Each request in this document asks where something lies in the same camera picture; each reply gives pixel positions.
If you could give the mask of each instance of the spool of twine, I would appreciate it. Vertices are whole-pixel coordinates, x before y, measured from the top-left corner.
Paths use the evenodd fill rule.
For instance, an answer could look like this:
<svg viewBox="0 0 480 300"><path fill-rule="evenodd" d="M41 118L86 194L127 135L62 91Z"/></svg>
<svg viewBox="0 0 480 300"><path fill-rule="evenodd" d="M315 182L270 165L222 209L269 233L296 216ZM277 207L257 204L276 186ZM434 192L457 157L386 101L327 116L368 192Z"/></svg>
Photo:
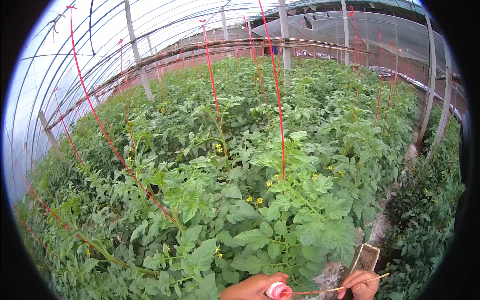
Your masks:
<svg viewBox="0 0 480 300"><path fill-rule="evenodd" d="M265 292L266 296L273 300L290 300L292 298L292 288L283 282L273 283Z"/></svg>

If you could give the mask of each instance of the soil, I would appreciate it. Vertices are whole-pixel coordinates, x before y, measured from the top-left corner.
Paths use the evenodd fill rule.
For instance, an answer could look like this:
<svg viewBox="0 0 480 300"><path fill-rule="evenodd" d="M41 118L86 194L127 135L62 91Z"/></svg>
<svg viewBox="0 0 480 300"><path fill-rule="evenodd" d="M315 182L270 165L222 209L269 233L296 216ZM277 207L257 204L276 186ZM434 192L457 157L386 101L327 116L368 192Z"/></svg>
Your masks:
<svg viewBox="0 0 480 300"><path fill-rule="evenodd" d="M366 270L370 268L372 264L375 264L375 253L366 251L365 249L361 252L357 266L355 270Z"/></svg>

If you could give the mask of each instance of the green foliage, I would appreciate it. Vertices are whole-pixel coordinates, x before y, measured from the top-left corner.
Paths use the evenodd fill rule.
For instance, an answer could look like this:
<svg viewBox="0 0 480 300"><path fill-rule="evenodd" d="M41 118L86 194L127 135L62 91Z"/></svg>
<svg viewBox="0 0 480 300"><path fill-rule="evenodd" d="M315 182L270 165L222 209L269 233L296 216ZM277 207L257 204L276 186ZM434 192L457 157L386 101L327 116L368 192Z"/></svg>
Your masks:
<svg viewBox="0 0 480 300"><path fill-rule="evenodd" d="M435 139L442 109L434 107L425 136L427 153ZM392 200L396 226L385 249L401 257L387 265L392 275L381 282L378 299L415 299L440 263L453 235L455 211L464 190L458 164L460 125L450 117L431 164L419 156L402 178L405 185Z"/></svg>
<svg viewBox="0 0 480 300"><path fill-rule="evenodd" d="M210 78L199 79L196 68L151 82L153 101L141 86L126 91L135 147L122 97L98 108L120 155L176 222L124 169L94 117L79 120L71 136L88 172L63 140L65 160L50 153L31 177L72 231L36 204L21 206L49 247L34 245L25 232L52 287L72 299L210 300L258 272L287 273L288 284L303 291L327 260L349 265L355 227L369 230L375 199L403 167L418 114L415 90L400 84L388 121L382 103L374 128L378 76L362 70L357 97L357 75L348 68L297 63L288 84L280 77L285 178L268 64L260 66L268 108L248 59L241 59L241 71L236 59L213 66L220 113ZM384 84L383 99L389 88Z"/></svg>

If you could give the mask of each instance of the red string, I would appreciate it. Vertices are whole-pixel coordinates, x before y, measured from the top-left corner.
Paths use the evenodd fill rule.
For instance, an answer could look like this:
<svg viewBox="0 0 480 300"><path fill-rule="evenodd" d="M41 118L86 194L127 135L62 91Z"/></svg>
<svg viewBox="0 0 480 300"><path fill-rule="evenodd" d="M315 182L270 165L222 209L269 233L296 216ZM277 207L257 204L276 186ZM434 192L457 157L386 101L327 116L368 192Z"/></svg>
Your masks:
<svg viewBox="0 0 480 300"><path fill-rule="evenodd" d="M393 80L393 51L392 51L392 41L390 41L390 93L388 94L388 105L387 105L387 114L385 116L385 121L388 118L388 110L390 108L390 97L392 96L392 80Z"/></svg>
<svg viewBox="0 0 480 300"><path fill-rule="evenodd" d="M208 62L208 68L210 69L210 78L212 80L212 88L213 88L213 96L215 97L215 104L216 104L216 111L218 113L218 123L220 124L220 130L222 131L222 120L220 118L220 108L218 107L218 100L216 98L216 90L215 90L215 81L213 79L213 71L212 71L212 64L210 63L210 54L208 52L208 42L207 42L207 33L205 32L205 20L200 20L202 22L202 27L204 29L204 38L205 38L205 48L207 51L207 62Z"/></svg>
<svg viewBox="0 0 480 300"><path fill-rule="evenodd" d="M278 77L276 75L275 58L274 58L273 50L272 50L272 41L270 40L270 35L268 34L267 21L265 19L264 9L262 8L261 0L258 0L258 4L260 5L260 10L262 11L262 17L264 19L264 24L265 24L265 32L267 34L268 45L270 47L270 53L272 55L273 72L274 72L274 75L275 75L275 84L276 84L276 95L277 95L277 98L278 98L278 111L280 113L280 131L282 133L283 180L285 181L285 142L284 142L284 139L283 139L283 117L282 117L282 103L281 103L281 100L280 100L280 88L278 86Z"/></svg>
<svg viewBox="0 0 480 300"><path fill-rule="evenodd" d="M380 76L380 93L378 94L378 105L377 105L377 116L375 117L375 123L373 127L377 126L377 119L378 119L378 111L380 110L380 100L382 99L382 82L384 81L384 70L383 70L383 53L384 49L382 47L382 36L380 33L380 27L378 28L378 38L380 39L380 68L381 68L381 76Z"/></svg>
<svg viewBox="0 0 480 300"><path fill-rule="evenodd" d="M67 125L65 125L65 122L63 121L63 116L62 116L62 114L61 114L59 101L58 101L58 99L57 99L57 90L58 90L58 88L53 91L53 94L55 95L55 101L57 101L57 107L58 107L58 109L59 109L59 114L60 114L61 123L63 124L63 128L65 129L65 132L67 133L68 139L69 139L69 141L70 141L70 144L72 144L72 147L73 147L73 150L75 151L75 154L77 154L78 160L80 160L80 162L82 163L82 166L84 167L85 171L87 171L88 174L90 174L90 172L89 172L89 171L87 170L87 168L85 167L84 162L83 162L82 159L80 158L80 155L78 155L77 148L75 148L75 145L73 144L72 138L70 137L70 134L68 133Z"/></svg>
<svg viewBox="0 0 480 300"><path fill-rule="evenodd" d="M268 108L267 98L266 98L265 90L264 90L264 83L263 83L263 81L262 81L262 74L260 74L260 67L258 66L257 54L255 53L255 47L253 47L252 36L250 35L250 31L248 30L247 20L245 19L245 17L243 17L243 20L245 21L245 27L247 28L248 38L250 39L250 45L252 46L253 60L255 60L255 64L257 65L258 79L259 79L259 81L260 81L260 85L262 86L262 93L263 93L263 95L264 95L265 108Z"/></svg>
<svg viewBox="0 0 480 300"><path fill-rule="evenodd" d="M110 146L112 147L113 151L115 151L115 154L117 155L117 157L119 158L119 160L122 162L122 164L125 166L125 168L127 169L127 171L130 173L130 175L133 177L133 179L135 179L135 181L138 183L138 185L142 188L142 190L148 195L148 197L150 197L150 199L153 200L153 202L158 206L160 207L160 209L167 215L170 217L170 219L172 219L173 222L177 222L175 221L175 219L169 215L166 210L160 205L158 204L158 202L152 197L152 195L150 195L149 192L147 192L147 190L144 188L144 186L138 181L138 179L135 177L135 175L133 174L133 172L128 168L128 166L125 164L125 161L123 161L123 159L121 158L120 154L118 153L117 149L115 148L115 146L113 145L112 141L109 139L109 137L107 136L107 133L105 132L105 129L103 128L102 124L100 123L100 120L98 119L98 116L95 112L95 109L93 108L93 105L92 105L92 102L90 101L90 97L88 96L88 93L87 93L87 89L85 88L85 83L84 83L84 80L82 78L82 73L80 72L80 66L78 64L78 59L77 59L77 51L75 50L75 41L73 40L73 22L72 22L72 11L70 11L70 32L71 32L71 37L72 37L72 50L73 50L73 57L75 58L75 64L77 65L77 71L78 71L78 76L80 77L80 82L82 83L82 87L84 88L84 92L85 92L85 95L87 97L87 100L88 100L88 104L90 104L90 108L92 109L92 112L93 112L93 115L95 116L95 119L96 121L98 122L98 125L100 126L100 129L102 130L103 132L103 135L105 136L105 138L107 139L108 143L110 144Z"/></svg>
<svg viewBox="0 0 480 300"><path fill-rule="evenodd" d="M30 151L28 150L27 143L24 144L25 149L27 150L28 156L30 157L30 160L32 161L32 166L36 169L35 163L33 162L32 155L30 154Z"/></svg>
<svg viewBox="0 0 480 300"><path fill-rule="evenodd" d="M123 80L123 39L119 42L120 45L120 80ZM130 128L130 122L128 121L127 102L125 101L125 92L121 89L121 95L123 96L123 106L125 106L125 117L127 118L127 127L130 132L130 138L132 139L133 150L135 149L135 141L133 140L132 129Z"/></svg>
<svg viewBox="0 0 480 300"><path fill-rule="evenodd" d="M20 213L18 212L18 209L17 207L15 206L15 204L12 202L12 200L10 200L10 203L13 205L13 207L15 208L15 212L17 213L18 217L22 220L22 222L25 224L25 226L27 227L28 231L30 231L30 233L36 238L37 241L40 242L40 244L42 244L43 248L47 249L48 250L48 247L45 246L45 244L36 236L35 233L33 233L33 231L31 230L30 226L27 225L27 223L25 222L25 220L22 218L22 216L20 215Z"/></svg>

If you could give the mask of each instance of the finger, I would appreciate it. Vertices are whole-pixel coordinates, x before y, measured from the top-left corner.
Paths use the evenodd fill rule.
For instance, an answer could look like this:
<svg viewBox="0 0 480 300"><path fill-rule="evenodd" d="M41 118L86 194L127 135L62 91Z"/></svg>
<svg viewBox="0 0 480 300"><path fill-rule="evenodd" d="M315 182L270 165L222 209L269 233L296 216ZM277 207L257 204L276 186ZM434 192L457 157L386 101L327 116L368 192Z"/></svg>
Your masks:
<svg viewBox="0 0 480 300"><path fill-rule="evenodd" d="M375 277L377 277L377 274L373 272L365 272L362 274L358 274L357 276L353 277L350 281L348 281L344 286L346 288L352 288L354 285L358 283L367 281ZM373 287L377 287L379 283L380 283L380 280L378 279L378 280L367 282L365 283L365 285L368 286L369 288L373 288Z"/></svg>
<svg viewBox="0 0 480 300"><path fill-rule="evenodd" d="M342 282L342 287L345 287L347 284L349 284L355 277L359 276L362 274L364 271L361 270L355 270L353 271L352 274L348 275L347 278Z"/></svg>
<svg viewBox="0 0 480 300"><path fill-rule="evenodd" d="M338 291L338 299L343 299L343 297L345 297L345 294L347 293L347 289L341 289L340 291Z"/></svg>

